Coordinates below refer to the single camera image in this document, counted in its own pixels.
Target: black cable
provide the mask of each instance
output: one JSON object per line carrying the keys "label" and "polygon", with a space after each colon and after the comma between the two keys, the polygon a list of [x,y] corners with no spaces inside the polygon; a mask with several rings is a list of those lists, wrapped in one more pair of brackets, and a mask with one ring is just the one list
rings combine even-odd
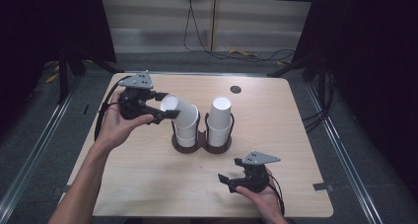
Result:
{"label": "black cable", "polygon": [[[185,30],[184,30],[184,37],[183,37],[183,45],[184,47],[191,52],[206,52],[207,54],[209,54],[212,57],[215,57],[217,59],[237,59],[237,60],[243,60],[243,61],[247,61],[247,62],[263,62],[263,61],[280,61],[286,58],[289,58],[290,56],[292,56],[295,53],[294,49],[279,49],[276,50],[275,52],[273,52],[273,54],[268,57],[268,58],[244,58],[244,57],[233,57],[230,55],[225,55],[222,53],[217,53],[217,52],[213,52],[213,51],[209,51],[205,48],[205,46],[203,45],[202,39],[200,38],[200,33],[199,33],[199,29],[197,28],[197,23],[196,23],[196,18],[194,17],[194,11],[193,11],[193,7],[191,4],[191,0],[188,0],[189,2],[189,8],[188,8],[188,14],[187,14],[187,22],[186,22],[186,26],[185,26]],[[190,14],[193,18],[193,22],[194,22],[194,27],[196,29],[196,33],[197,33],[197,38],[199,39],[200,42],[200,46],[203,48],[203,50],[192,50],[190,48],[187,47],[185,40],[187,37],[187,30],[188,30],[188,23],[189,23],[189,19],[190,19]],[[291,51],[291,53],[289,53],[288,55],[281,57],[281,58],[277,58],[277,59],[273,59],[274,55],[276,55],[278,52],[282,52],[282,51]]]}
{"label": "black cable", "polygon": [[267,184],[276,193],[277,198],[279,199],[279,203],[280,203],[280,211],[282,212],[282,215],[285,216],[285,202],[283,200],[282,189],[280,188],[279,183],[277,182],[277,180],[273,176],[271,176],[271,175],[268,175],[268,176],[271,177],[274,180],[277,187],[279,188],[279,191],[277,191],[277,189],[272,184]]}
{"label": "black cable", "polygon": [[123,78],[121,78],[120,80],[118,80],[113,87],[111,87],[110,91],[107,93],[107,96],[104,99],[104,102],[102,103],[101,108],[99,109],[99,116],[98,116],[98,120],[96,121],[96,128],[95,128],[95,141],[99,136],[99,133],[101,132],[102,129],[102,122],[104,120],[104,116],[105,116],[105,112],[107,111],[107,109],[114,104],[118,104],[118,103],[111,103],[108,104],[108,100],[110,99],[111,95],[113,95],[114,90],[116,90],[117,86],[119,86],[119,82],[122,80],[125,80],[127,78],[129,78],[131,76],[125,76]]}
{"label": "black cable", "polygon": [[[338,27],[337,27],[337,31],[336,31],[336,36],[338,37],[338,35],[339,35],[339,33],[340,33],[340,31],[341,31],[341,27],[342,27],[342,23],[344,22],[344,19],[345,19],[345,16],[347,15],[347,13],[348,13],[348,9],[349,9],[349,7],[350,7],[350,3],[351,3],[351,1],[352,0],[348,0],[348,2],[347,2],[347,4],[345,5],[345,7],[344,7],[344,10],[343,10],[343,14],[342,14],[342,18],[340,19],[340,21],[339,21],[339,25],[338,25]],[[333,78],[332,79],[332,94],[330,94],[330,97],[332,98],[332,95],[333,95],[333,91],[334,91],[334,87],[335,87],[335,79]],[[307,133],[309,133],[309,132],[311,132],[315,127],[317,127],[317,125],[321,122],[321,121],[323,121],[324,119],[325,119],[325,117],[326,117],[326,115],[328,114],[328,111],[322,111],[322,112],[319,112],[319,113],[323,113],[323,114],[325,114],[325,116],[322,116],[321,117],[321,119],[320,119],[320,121],[319,122],[317,122],[317,121],[315,121],[314,123],[312,123],[312,124],[310,124],[310,125],[308,125],[308,126],[312,126],[313,124],[314,124],[314,126],[311,128],[311,129],[309,129],[309,130],[307,130]]]}
{"label": "black cable", "polygon": [[314,130],[314,128],[316,128],[328,116],[329,109],[331,107],[333,96],[334,96],[334,90],[335,90],[335,78],[332,77],[331,73],[328,73],[327,86],[328,86],[328,90],[329,90],[329,98],[328,98],[328,102],[325,105],[325,107],[320,112],[316,113],[315,115],[312,115],[308,118],[303,119],[303,120],[308,120],[308,119],[314,118],[315,116],[319,115],[319,118],[317,118],[314,122],[305,126],[305,129],[310,128],[310,129],[307,130],[307,133],[310,133],[312,130]]}

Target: forearm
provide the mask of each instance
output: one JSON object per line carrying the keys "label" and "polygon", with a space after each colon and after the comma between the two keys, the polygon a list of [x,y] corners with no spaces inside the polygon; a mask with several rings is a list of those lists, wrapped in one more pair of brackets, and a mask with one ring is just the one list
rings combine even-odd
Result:
{"label": "forearm", "polygon": [[288,224],[282,215],[277,215],[273,218],[263,219],[265,224]]}
{"label": "forearm", "polygon": [[91,223],[109,151],[94,144],[48,223]]}

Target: black curtain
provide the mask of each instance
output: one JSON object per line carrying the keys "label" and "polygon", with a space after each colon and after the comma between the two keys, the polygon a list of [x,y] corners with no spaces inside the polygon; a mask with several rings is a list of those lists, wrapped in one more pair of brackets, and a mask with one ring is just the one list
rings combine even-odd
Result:
{"label": "black curtain", "polygon": [[[354,115],[418,200],[418,2],[351,0],[346,8],[346,1],[334,10],[313,4],[295,56],[326,49]],[[324,38],[332,31],[334,38]],[[318,65],[307,72],[313,76]]]}
{"label": "black curtain", "polygon": [[0,0],[0,18],[0,133],[64,45],[83,51],[68,53],[75,63],[89,57],[115,62],[102,0]]}

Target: wall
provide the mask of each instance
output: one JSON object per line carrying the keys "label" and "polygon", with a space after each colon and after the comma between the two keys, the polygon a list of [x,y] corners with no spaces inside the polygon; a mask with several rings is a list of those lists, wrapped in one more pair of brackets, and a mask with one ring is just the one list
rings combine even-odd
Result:
{"label": "wall", "polygon": [[[185,51],[189,0],[103,0],[116,53]],[[296,48],[310,3],[191,0],[207,49]],[[186,45],[202,49],[190,15]]]}

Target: person's right hand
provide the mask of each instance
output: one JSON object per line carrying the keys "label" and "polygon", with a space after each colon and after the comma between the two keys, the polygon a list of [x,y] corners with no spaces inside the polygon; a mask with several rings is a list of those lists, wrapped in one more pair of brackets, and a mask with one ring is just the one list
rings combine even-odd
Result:
{"label": "person's right hand", "polygon": [[95,142],[104,146],[108,152],[122,144],[134,128],[154,119],[151,114],[143,114],[130,120],[124,119],[120,115],[117,103],[121,93],[122,91],[117,91],[112,95],[110,106],[104,115],[101,132]]}
{"label": "person's right hand", "polygon": [[[266,169],[271,176],[271,171],[268,168]],[[270,184],[276,188],[271,177]],[[246,187],[236,187],[236,191],[251,200],[266,223],[287,223],[280,211],[280,204],[276,192],[271,187],[266,187],[261,192],[252,192]]]}

